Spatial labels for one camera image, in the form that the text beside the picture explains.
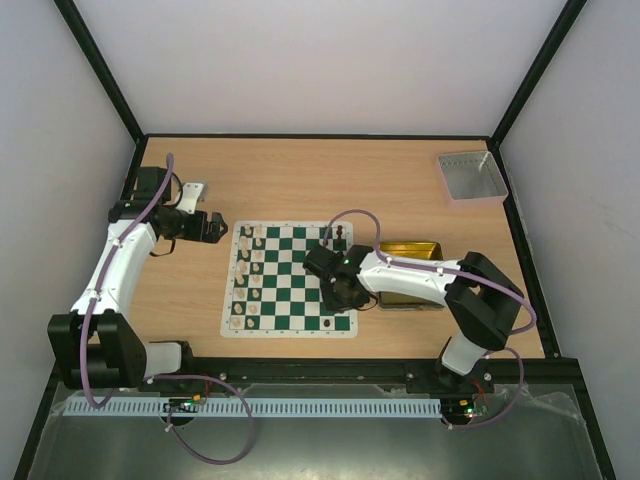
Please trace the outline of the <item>gold square tin box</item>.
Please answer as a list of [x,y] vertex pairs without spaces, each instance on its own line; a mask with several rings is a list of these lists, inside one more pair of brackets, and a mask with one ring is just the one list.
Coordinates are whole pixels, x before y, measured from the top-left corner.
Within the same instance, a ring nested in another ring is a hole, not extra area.
[[[382,242],[380,249],[387,254],[411,259],[441,261],[443,253],[441,245],[433,241]],[[442,306],[427,299],[400,294],[381,292],[379,294],[380,310],[385,311],[421,311],[439,310]]]

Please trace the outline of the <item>green white chess board mat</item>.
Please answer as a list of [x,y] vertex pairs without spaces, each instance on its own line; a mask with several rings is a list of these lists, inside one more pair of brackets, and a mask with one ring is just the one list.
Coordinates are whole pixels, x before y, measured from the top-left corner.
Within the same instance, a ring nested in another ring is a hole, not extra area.
[[[252,229],[250,236],[242,231]],[[257,226],[266,227],[266,238],[255,237]],[[343,241],[335,231],[343,227]],[[226,280],[220,334],[224,338],[348,339],[358,334],[358,312],[331,313],[322,303],[319,279],[303,268],[310,249],[322,242],[321,221],[238,221],[234,224]],[[351,223],[332,227],[327,245],[344,253],[354,243]],[[330,319],[326,330],[323,320]]]

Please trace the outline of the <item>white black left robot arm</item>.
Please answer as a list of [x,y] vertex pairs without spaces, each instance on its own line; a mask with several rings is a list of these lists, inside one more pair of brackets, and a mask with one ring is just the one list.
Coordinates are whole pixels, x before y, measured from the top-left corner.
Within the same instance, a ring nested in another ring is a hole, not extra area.
[[222,215],[199,209],[204,182],[183,183],[173,167],[142,167],[135,188],[108,212],[106,242],[91,279],[69,313],[52,316],[47,334],[69,389],[139,386],[173,374],[187,361],[185,341],[145,343],[129,321],[145,262],[159,240],[217,243],[228,231]]

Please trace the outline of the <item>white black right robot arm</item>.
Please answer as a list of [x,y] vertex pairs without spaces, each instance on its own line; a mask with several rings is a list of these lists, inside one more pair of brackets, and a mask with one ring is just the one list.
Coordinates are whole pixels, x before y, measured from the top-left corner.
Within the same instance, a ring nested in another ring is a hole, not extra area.
[[435,378],[450,392],[470,381],[476,364],[487,353],[504,349],[526,304],[515,284],[477,252],[457,261],[431,261],[394,256],[364,245],[345,253],[317,245],[306,254],[303,268],[319,280],[322,303],[332,313],[361,309],[382,293],[447,308],[458,332],[439,354]]

